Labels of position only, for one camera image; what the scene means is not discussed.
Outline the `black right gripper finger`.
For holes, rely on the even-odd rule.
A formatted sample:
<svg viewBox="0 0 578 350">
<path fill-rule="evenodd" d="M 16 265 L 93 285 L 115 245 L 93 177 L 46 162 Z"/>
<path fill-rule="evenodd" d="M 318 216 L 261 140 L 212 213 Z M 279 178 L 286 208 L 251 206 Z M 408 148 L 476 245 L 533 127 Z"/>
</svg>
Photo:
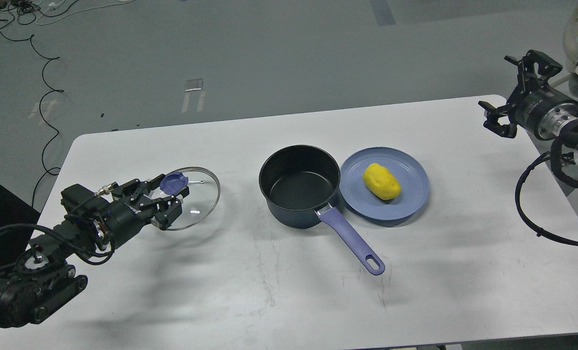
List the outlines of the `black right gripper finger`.
<svg viewBox="0 0 578 350">
<path fill-rule="evenodd" d="M 505 55 L 505 61 L 517 68 L 516 86 L 511 98 L 522 98 L 542 88 L 549 88 L 549 79 L 563 70 L 562 64 L 538 50 L 529 50 L 522 58 Z"/>
<path fill-rule="evenodd" d="M 479 101 L 484 109 L 484 128 L 503 138 L 515 138 L 518 122 L 515 120 L 516 103 L 495 107 L 487 101 Z"/>
</svg>

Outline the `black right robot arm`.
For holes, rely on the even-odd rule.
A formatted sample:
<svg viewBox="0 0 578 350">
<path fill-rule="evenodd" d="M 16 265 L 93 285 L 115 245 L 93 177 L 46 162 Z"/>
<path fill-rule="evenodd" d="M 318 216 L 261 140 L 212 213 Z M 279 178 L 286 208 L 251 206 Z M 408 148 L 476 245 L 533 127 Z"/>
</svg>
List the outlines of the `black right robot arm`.
<svg viewBox="0 0 578 350">
<path fill-rule="evenodd" d="M 484 128 L 502 138 L 515 138 L 518 128 L 523 128 L 536 140 L 550 142 L 549 150 L 520 175 L 514 191 L 516 210 L 536 236 L 578 247 L 578 241 L 538 226 L 521 204 L 522 187 L 531 171 L 543 163 L 557 180 L 578 189 L 578 102 L 549 84 L 563 68 L 546 53 L 529 50 L 521 58 L 507 55 L 504 59 L 516 67 L 516 86 L 502 106 L 478 102 L 484 109 Z"/>
</svg>

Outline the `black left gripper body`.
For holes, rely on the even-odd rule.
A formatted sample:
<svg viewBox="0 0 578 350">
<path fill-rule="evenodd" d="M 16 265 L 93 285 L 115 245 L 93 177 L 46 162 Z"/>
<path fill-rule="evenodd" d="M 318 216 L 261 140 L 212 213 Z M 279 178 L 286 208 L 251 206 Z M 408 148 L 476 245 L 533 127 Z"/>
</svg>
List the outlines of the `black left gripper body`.
<svg viewBox="0 0 578 350">
<path fill-rule="evenodd" d="M 122 201 L 111 202 L 104 211 L 104 222 L 114 243 L 124 244 L 151 223 L 155 209 L 148 207 L 136 212 Z"/>
</svg>

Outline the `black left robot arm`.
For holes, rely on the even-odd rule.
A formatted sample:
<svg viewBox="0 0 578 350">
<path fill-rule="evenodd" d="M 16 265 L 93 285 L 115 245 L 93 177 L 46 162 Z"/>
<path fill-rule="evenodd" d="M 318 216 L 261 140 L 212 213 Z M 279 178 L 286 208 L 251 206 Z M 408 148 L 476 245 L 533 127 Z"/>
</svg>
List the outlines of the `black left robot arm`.
<svg viewBox="0 0 578 350">
<path fill-rule="evenodd" d="M 39 235 L 27 250 L 0 267 L 0 328 L 40 324 L 72 301 L 88 284 L 67 259 L 86 264 L 107 263 L 120 248 L 148 225 L 167 230 L 182 215 L 189 186 L 168 189 L 152 199 L 165 175 L 149 181 L 115 182 L 97 191 L 74 184 L 62 191 L 63 222 L 52 227 L 11 224 L 0 228 L 0 238 L 29 229 Z"/>
</svg>

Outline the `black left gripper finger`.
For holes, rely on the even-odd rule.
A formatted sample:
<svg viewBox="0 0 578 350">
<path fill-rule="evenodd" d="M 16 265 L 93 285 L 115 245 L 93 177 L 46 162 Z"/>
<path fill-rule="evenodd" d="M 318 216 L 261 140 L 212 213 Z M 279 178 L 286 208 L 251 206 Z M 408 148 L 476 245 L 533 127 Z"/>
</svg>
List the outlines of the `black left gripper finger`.
<svg viewBox="0 0 578 350">
<path fill-rule="evenodd" d="M 123 185 L 118 185 L 114 182 L 109 193 L 114 201 L 137 202 L 143 195 L 149 195 L 152 191 L 158 189 L 160 182 L 165 177 L 165 175 L 158 175 L 147 181 L 140 181 L 140 179 L 136 178 L 125 182 Z"/>
<path fill-rule="evenodd" d="M 172 194 L 154 189 L 143 195 L 144 206 L 149 206 L 154 210 L 151 215 L 151 225 L 164 231 L 185 230 L 188 224 L 186 215 L 183 213 L 183 200 L 188 195 L 188 186 Z"/>
</svg>

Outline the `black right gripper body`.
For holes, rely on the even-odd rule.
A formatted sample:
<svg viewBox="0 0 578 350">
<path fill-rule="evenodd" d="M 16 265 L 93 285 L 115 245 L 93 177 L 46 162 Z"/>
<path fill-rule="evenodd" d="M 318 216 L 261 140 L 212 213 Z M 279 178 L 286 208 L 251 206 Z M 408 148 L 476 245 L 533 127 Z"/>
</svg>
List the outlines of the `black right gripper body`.
<svg viewBox="0 0 578 350">
<path fill-rule="evenodd" d="M 578 102 L 551 87 L 515 93 L 515 122 L 541 141 L 555 139 L 578 117 Z"/>
</svg>

